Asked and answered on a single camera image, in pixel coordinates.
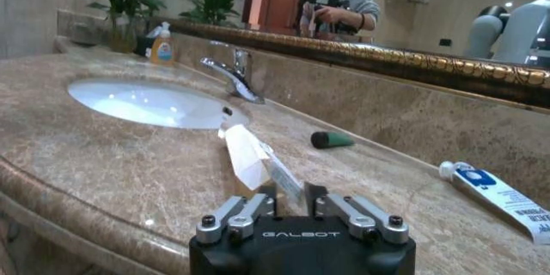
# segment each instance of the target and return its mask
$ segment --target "blue label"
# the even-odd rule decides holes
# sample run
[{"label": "blue label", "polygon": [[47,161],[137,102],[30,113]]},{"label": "blue label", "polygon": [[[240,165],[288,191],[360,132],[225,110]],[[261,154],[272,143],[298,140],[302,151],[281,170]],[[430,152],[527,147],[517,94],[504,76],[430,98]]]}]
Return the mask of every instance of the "blue label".
[{"label": "blue label", "polygon": [[457,170],[457,173],[470,182],[472,185],[483,189],[497,184],[497,181],[489,176],[484,170]]},{"label": "blue label", "polygon": [[170,61],[173,59],[173,47],[169,43],[161,44],[157,55],[162,61]]}]

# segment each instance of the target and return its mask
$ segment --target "screw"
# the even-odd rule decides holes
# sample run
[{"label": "screw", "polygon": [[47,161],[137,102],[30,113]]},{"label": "screw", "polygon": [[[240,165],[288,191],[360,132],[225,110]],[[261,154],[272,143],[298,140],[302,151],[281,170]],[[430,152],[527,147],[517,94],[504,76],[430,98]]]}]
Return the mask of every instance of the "screw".
[{"label": "screw", "polygon": [[401,216],[390,216],[390,225],[401,227],[404,225],[404,218]]},{"label": "screw", "polygon": [[228,106],[224,107],[224,112],[225,112],[225,114],[228,114],[229,116],[233,116],[233,110],[232,110]]},{"label": "screw", "polygon": [[378,241],[378,237],[380,237],[380,233],[378,233],[378,230],[376,228],[370,228],[370,229],[366,229],[364,231],[364,239],[368,242],[373,243],[373,242]]},{"label": "screw", "polygon": [[241,242],[241,232],[238,229],[230,230],[230,243],[233,245],[238,245]]},{"label": "screw", "polygon": [[217,223],[217,217],[214,215],[206,215],[202,219],[203,227],[212,227]]}]

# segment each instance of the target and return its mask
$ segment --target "vase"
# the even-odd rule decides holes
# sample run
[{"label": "vase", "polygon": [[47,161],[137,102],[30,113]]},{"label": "vase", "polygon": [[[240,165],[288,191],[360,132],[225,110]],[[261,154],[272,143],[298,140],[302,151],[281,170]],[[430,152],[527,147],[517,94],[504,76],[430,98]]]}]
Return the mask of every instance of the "vase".
[{"label": "vase", "polygon": [[131,53],[138,45],[137,21],[126,14],[111,14],[110,47],[114,52]]}]

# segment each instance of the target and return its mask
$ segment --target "chrome faucet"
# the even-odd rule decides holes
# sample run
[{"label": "chrome faucet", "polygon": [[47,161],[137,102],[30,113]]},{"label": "chrome faucet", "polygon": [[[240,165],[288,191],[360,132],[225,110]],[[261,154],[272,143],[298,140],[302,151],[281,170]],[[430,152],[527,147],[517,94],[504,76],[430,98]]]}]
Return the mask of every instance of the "chrome faucet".
[{"label": "chrome faucet", "polygon": [[[212,44],[232,47],[229,44],[221,43],[218,41],[213,41]],[[246,101],[256,104],[265,104],[265,99],[260,95],[257,95],[257,93],[254,93],[250,87],[253,76],[250,53],[237,47],[233,48],[236,57],[234,68],[209,57],[205,57],[201,60],[201,63],[208,68],[222,73],[228,78],[230,78],[234,90],[233,92],[237,92],[237,94]]]}]

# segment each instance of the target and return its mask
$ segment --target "green cylindrical object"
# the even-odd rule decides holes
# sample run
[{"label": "green cylindrical object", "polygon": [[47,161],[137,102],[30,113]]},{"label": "green cylindrical object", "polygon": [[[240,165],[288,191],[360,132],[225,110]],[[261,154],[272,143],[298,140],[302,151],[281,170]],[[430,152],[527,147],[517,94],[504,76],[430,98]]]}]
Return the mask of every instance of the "green cylindrical object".
[{"label": "green cylindrical object", "polygon": [[312,135],[312,144],[318,149],[326,149],[333,147],[350,146],[354,145],[356,142],[348,135],[342,133],[316,132]]}]

